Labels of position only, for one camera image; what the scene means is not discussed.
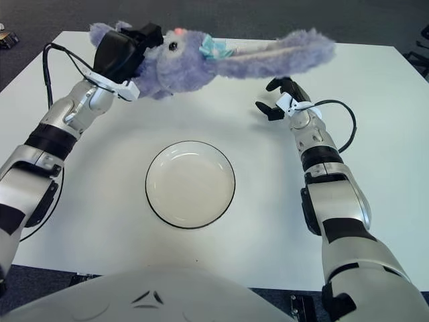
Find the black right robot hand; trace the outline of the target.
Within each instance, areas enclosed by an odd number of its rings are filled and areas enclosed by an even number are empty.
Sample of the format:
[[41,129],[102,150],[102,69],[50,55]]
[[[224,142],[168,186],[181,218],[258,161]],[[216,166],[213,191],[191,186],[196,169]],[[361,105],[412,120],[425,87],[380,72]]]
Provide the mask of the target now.
[[275,102],[275,107],[270,107],[260,101],[255,106],[267,116],[269,121],[277,121],[285,116],[291,117],[295,112],[312,107],[309,96],[290,77],[274,78],[266,86],[266,91],[280,90],[280,98]]

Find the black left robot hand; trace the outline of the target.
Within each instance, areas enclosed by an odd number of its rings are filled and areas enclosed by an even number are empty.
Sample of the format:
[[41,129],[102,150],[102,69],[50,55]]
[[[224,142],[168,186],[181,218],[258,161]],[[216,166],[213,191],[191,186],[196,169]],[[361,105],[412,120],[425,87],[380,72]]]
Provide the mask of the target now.
[[117,84],[133,78],[145,59],[145,52],[164,43],[162,29],[154,23],[138,30],[94,23],[90,26],[89,37],[96,47],[94,72]]

